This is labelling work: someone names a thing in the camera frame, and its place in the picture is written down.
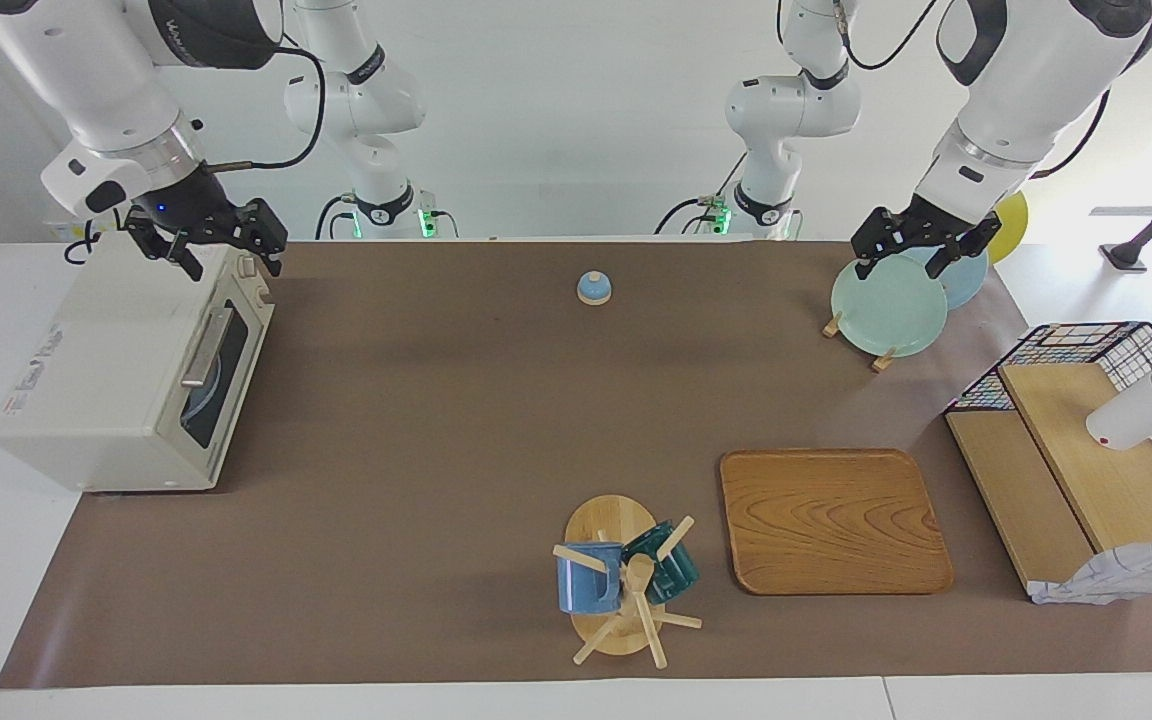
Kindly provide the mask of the glass oven door with handle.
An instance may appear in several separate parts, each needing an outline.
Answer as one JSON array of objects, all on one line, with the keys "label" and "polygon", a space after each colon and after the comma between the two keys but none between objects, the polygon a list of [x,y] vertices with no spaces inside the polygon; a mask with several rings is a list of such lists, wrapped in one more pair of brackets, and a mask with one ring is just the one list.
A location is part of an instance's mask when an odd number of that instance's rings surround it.
[{"label": "glass oven door with handle", "polygon": [[[170,429],[183,432],[187,458],[200,462],[204,478],[192,482],[191,488],[212,488],[219,480],[273,309],[268,281],[260,270],[233,270],[221,276],[218,290],[205,306],[200,333],[179,381],[177,419],[169,423]],[[220,361],[215,395],[183,427],[180,414],[188,393],[200,386],[215,356]]]}]

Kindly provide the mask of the dark green mug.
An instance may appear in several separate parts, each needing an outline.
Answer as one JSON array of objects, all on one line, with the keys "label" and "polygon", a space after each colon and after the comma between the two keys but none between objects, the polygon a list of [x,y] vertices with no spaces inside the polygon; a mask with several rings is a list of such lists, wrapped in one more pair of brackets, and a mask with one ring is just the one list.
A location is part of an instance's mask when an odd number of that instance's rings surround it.
[{"label": "dark green mug", "polygon": [[652,579],[646,588],[646,600],[653,605],[664,605],[664,602],[676,600],[682,593],[689,591],[700,577],[698,566],[695,564],[690,552],[687,551],[685,544],[682,541],[679,541],[670,550],[668,556],[658,558],[659,550],[664,547],[664,543],[673,532],[675,532],[675,524],[672,521],[660,521],[652,529],[645,530],[644,533],[626,543],[622,548],[621,560],[626,564],[628,564],[628,560],[634,555],[639,555],[639,553],[644,553],[654,561]]}]

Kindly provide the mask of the pale blue racked plate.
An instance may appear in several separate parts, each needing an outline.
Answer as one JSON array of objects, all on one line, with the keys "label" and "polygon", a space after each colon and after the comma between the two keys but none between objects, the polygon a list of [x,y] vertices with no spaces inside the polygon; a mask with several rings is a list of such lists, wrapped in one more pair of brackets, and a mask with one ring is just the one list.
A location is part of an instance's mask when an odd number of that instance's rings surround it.
[{"label": "pale blue racked plate", "polygon": [[[905,251],[905,255],[920,266],[931,260],[937,249],[932,247],[915,247]],[[990,270],[990,262],[986,255],[964,256],[946,266],[935,278],[935,283],[940,285],[945,304],[948,310],[968,304],[977,296]],[[918,293],[920,305],[931,306],[931,285],[922,283],[925,288]]]}]

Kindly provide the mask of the blue mug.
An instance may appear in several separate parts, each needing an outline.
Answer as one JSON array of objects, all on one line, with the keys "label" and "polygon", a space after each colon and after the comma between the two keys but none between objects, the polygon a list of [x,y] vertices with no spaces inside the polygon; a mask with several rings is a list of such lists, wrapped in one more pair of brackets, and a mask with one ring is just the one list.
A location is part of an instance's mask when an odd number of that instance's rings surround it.
[{"label": "blue mug", "polygon": [[570,615],[602,615],[621,607],[622,544],[616,541],[564,543],[561,548],[594,559],[599,569],[558,558],[558,605]]}]

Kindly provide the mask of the yellow plate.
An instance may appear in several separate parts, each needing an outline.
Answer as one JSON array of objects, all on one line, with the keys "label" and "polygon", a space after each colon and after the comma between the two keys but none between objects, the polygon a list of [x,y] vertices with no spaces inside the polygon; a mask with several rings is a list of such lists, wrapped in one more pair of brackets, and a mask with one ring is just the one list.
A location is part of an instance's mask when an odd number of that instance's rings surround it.
[{"label": "yellow plate", "polygon": [[1025,195],[1020,190],[998,202],[995,209],[1000,228],[988,243],[986,253],[990,263],[996,265],[1018,249],[1024,238],[1029,222],[1029,209]]}]

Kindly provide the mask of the wooden mug tree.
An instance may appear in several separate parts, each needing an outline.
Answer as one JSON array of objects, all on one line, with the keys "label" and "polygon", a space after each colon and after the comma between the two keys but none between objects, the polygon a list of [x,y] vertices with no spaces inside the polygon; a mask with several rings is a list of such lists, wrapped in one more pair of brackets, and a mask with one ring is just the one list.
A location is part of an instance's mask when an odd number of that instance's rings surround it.
[{"label": "wooden mug tree", "polygon": [[[639,501],[630,497],[600,495],[579,505],[567,521],[563,541],[554,544],[554,559],[570,559],[585,564],[586,568],[599,569],[598,562],[579,552],[561,548],[564,543],[616,541],[626,543],[652,529],[658,524],[654,516]],[[664,543],[658,558],[669,555],[670,550],[690,532],[694,520],[685,516],[675,524],[675,532]],[[621,570],[621,607],[602,615],[570,615],[573,629],[582,641],[579,651],[573,655],[573,662],[584,664],[594,653],[604,655],[631,655],[647,650],[657,669],[664,670],[668,665],[664,644],[660,642],[660,629],[664,626],[685,626],[699,629],[703,621],[699,617],[673,614],[666,605],[653,605],[646,600],[646,588],[654,571],[654,561],[644,553],[634,555],[628,564],[622,562]]]}]

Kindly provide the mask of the white patterned cloth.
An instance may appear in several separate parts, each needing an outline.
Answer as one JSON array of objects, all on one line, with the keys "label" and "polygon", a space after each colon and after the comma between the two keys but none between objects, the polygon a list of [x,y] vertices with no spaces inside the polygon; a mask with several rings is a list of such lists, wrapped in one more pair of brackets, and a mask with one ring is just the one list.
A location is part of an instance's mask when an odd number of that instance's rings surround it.
[{"label": "white patterned cloth", "polygon": [[1152,541],[1097,553],[1064,582],[1028,582],[1032,602],[1107,605],[1152,594]]}]

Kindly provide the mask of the wooden plate rack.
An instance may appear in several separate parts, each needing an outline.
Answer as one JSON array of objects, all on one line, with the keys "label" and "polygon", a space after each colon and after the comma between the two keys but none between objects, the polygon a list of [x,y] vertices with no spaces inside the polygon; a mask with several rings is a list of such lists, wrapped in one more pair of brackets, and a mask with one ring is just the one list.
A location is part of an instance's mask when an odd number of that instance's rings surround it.
[{"label": "wooden plate rack", "polygon": [[[827,340],[844,341],[846,343],[849,343],[852,347],[858,348],[858,350],[864,350],[863,346],[856,343],[852,340],[852,338],[849,336],[849,334],[846,334],[844,328],[842,328],[842,319],[844,319],[844,314],[842,313],[831,314],[828,323],[826,323],[823,329],[820,329],[820,336],[827,338]],[[897,346],[892,346],[888,347],[887,350],[884,351],[882,354],[867,353],[870,356],[872,356],[872,363],[870,363],[870,370],[872,370],[872,372],[876,374],[886,372],[886,370],[890,367],[893,361],[896,359],[897,350],[899,350]]]}]

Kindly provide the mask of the wooden stepped shelf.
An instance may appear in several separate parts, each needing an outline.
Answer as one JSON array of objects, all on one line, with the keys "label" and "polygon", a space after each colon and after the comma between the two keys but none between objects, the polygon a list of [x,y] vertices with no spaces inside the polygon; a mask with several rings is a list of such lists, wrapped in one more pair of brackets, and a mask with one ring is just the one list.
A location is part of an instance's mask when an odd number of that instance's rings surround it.
[{"label": "wooden stepped shelf", "polygon": [[1026,593],[1097,553],[1152,541],[1152,446],[1112,450],[1085,419],[1115,396],[1097,366],[1006,366],[1020,410],[945,418]]}]

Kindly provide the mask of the cream toaster oven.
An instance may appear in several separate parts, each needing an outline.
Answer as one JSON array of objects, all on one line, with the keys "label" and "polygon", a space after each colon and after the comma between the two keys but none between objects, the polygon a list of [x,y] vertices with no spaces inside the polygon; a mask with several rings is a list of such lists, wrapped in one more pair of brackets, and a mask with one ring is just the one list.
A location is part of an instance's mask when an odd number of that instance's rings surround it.
[{"label": "cream toaster oven", "polygon": [[200,462],[169,427],[179,381],[221,276],[262,265],[228,245],[195,256],[200,282],[131,241],[97,243],[6,392],[0,448],[76,492],[206,491],[189,487]]}]

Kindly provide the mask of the wooden serving tray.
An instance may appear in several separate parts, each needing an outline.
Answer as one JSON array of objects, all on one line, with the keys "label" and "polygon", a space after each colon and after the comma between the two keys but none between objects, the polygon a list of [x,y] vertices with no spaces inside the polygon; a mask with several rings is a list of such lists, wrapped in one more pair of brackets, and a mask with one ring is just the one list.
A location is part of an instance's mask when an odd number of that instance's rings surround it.
[{"label": "wooden serving tray", "polygon": [[897,448],[764,448],[719,461],[733,579],[749,594],[938,594],[955,574]]}]

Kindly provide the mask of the mint green plate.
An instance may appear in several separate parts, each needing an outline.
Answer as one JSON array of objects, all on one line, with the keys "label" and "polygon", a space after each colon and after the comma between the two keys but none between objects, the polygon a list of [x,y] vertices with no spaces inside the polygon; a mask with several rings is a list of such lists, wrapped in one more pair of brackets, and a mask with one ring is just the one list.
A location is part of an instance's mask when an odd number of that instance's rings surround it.
[{"label": "mint green plate", "polygon": [[858,270],[861,263],[847,264],[831,291],[831,311],[847,341],[877,357],[905,357],[941,336],[946,293],[922,264],[896,255],[870,266],[867,278]]}]

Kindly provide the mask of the light blue round plate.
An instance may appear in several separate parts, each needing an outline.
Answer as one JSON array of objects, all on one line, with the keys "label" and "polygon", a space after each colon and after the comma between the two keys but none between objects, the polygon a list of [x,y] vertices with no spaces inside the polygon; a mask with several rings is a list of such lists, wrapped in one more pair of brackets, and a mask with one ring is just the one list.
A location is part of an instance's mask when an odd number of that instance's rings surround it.
[{"label": "light blue round plate", "polygon": [[194,387],[188,393],[185,406],[182,409],[182,414],[180,414],[180,424],[182,424],[183,427],[191,423],[195,416],[200,414],[200,411],[210,404],[211,397],[214,396],[217,392],[219,376],[220,361],[219,356],[215,356],[207,367],[204,381],[200,382],[200,386]]}]

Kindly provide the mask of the brown table mat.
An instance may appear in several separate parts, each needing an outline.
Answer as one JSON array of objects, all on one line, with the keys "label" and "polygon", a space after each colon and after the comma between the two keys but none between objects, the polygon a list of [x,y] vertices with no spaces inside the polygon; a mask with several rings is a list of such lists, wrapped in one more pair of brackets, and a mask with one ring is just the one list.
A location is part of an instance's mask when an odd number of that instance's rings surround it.
[{"label": "brown table mat", "polygon": [[[591,497],[696,520],[667,679],[1147,673],[1152,596],[1034,605],[945,406],[1024,333],[996,275],[876,374],[824,340],[846,243],[294,243],[217,488],[88,495],[1,688],[517,682],[573,665],[550,548]],[[579,275],[611,278],[607,304]],[[900,448],[955,579],[927,596],[755,597],[719,462]]]}]

